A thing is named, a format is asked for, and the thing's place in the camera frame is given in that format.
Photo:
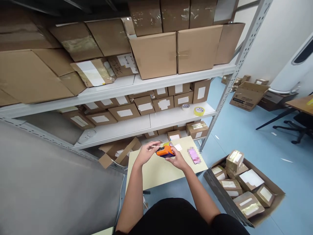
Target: person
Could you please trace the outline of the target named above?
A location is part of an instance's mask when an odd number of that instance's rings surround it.
[[[143,215],[142,166],[159,147],[160,141],[142,146],[131,171],[115,234],[249,234],[238,220],[230,215],[221,214],[175,147],[171,148],[175,158],[165,160],[183,171],[196,209],[182,198],[167,198],[154,204]]]

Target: white tape roll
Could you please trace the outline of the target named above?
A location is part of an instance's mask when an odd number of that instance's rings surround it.
[[[183,104],[182,105],[182,110],[183,111],[188,111],[190,109],[190,105],[188,105],[188,104]]]

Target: wooden desk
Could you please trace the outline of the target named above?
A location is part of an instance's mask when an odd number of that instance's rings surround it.
[[[182,147],[182,150],[180,152],[183,158],[188,163],[188,165],[191,166],[192,170],[195,173],[202,172],[208,169],[191,136],[173,140],[172,143],[174,145],[180,144],[180,146]],[[197,154],[201,158],[201,163],[193,163],[193,160],[187,152],[187,149],[189,149],[190,147],[193,147],[197,151]],[[129,154],[126,189],[128,187],[132,167],[139,154],[139,151],[140,150],[130,152]],[[143,190],[153,188],[155,186],[165,184],[174,180],[178,180],[183,177],[185,177],[185,175],[181,170],[177,169],[172,165],[172,163],[166,161],[164,158],[159,157],[156,154],[153,154],[150,160],[142,167]]]

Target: yellow tape roll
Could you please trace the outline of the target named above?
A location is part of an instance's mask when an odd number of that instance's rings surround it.
[[[204,112],[205,112],[205,110],[204,110],[204,108],[202,108],[202,107],[195,107],[195,109],[194,109],[194,111],[193,111],[193,113],[196,115],[196,116],[203,116],[204,115]]]

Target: desk leg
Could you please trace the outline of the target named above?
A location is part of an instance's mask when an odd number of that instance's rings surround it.
[[[292,113],[294,111],[296,111],[295,108],[289,108],[286,111],[284,111],[281,114],[279,114],[277,117],[273,118],[272,120],[268,121],[267,123],[263,124],[262,126],[259,126],[256,130],[258,130],[258,129],[262,128],[262,127],[265,127],[268,124],[270,124],[270,123],[272,123],[272,122],[274,122],[274,121],[276,121],[278,119],[281,119],[282,117],[284,117],[284,116],[286,116],[286,115],[288,115],[288,114],[290,114],[290,113]]]

